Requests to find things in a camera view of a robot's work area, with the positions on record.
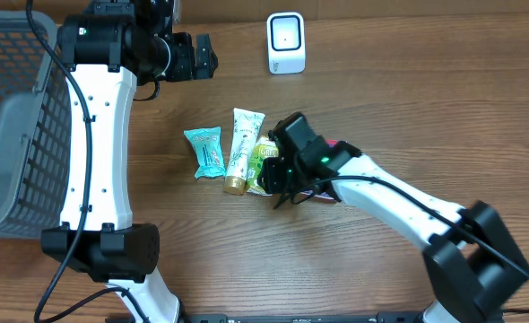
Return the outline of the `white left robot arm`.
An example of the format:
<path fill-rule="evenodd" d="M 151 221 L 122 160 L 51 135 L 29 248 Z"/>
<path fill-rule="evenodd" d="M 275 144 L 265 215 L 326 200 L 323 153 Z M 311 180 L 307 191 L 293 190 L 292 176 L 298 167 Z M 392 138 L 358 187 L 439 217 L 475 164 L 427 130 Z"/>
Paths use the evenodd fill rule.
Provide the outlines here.
<path fill-rule="evenodd" d="M 71 108 L 68 184 L 43 252 L 120 297 L 132 322 L 186 320 L 158 269 L 160 234 L 137 224 L 127 188 L 129 121 L 147 83 L 212 78 L 218 59 L 208 35 L 175 32 L 176 0 L 93 1 L 65 18 L 51 52 Z"/>

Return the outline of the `teal wet wipes packet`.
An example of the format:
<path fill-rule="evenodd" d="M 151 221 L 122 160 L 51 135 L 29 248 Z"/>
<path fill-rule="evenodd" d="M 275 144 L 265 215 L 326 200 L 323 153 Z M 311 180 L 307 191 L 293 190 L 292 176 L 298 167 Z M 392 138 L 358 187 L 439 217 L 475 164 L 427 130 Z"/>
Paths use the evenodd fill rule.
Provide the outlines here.
<path fill-rule="evenodd" d="M 221 150 L 221 128 L 185 130 L 184 135 L 191 144 L 198 162 L 195 178 L 223 177 L 226 170 Z"/>

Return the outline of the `white Pantene tube gold cap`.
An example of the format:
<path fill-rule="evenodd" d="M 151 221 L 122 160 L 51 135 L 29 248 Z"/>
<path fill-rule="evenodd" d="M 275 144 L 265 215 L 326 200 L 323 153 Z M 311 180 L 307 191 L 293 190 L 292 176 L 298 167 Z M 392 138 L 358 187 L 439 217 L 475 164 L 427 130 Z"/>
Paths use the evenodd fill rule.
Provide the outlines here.
<path fill-rule="evenodd" d="M 265 114 L 235 108 L 233 117 L 233 137 L 223 191 L 232 195 L 242 195 L 247 183 L 249 159 L 264 122 Z"/>

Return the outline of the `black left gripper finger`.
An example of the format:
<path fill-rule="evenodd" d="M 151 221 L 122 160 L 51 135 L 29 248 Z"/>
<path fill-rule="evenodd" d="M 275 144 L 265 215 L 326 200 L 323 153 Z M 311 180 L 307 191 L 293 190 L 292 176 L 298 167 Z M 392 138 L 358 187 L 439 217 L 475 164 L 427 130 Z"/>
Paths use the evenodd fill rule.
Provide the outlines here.
<path fill-rule="evenodd" d="M 218 68 L 219 63 L 217 60 L 209 58 L 208 60 L 202 60 L 198 58 L 196 60 L 195 67 L 195 79 L 211 79 L 214 76 L 214 72 Z"/>
<path fill-rule="evenodd" d="M 196 36 L 196 45 L 197 58 L 210 58 L 213 56 L 212 43 L 208 34 L 198 34 Z"/>

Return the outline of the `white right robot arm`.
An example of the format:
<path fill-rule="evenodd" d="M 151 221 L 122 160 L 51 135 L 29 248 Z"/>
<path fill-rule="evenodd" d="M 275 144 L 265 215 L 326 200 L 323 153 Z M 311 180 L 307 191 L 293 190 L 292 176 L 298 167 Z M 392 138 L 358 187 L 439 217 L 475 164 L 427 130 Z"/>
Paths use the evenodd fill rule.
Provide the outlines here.
<path fill-rule="evenodd" d="M 294 205 L 326 194 L 358 207 L 421 251 L 436 300 L 422 322 L 500 322 L 529 265 L 499 213 L 428 195 L 379 167 L 359 148 L 329 144 L 295 112 L 269 131 L 279 154 L 264 160 L 258 183 Z"/>

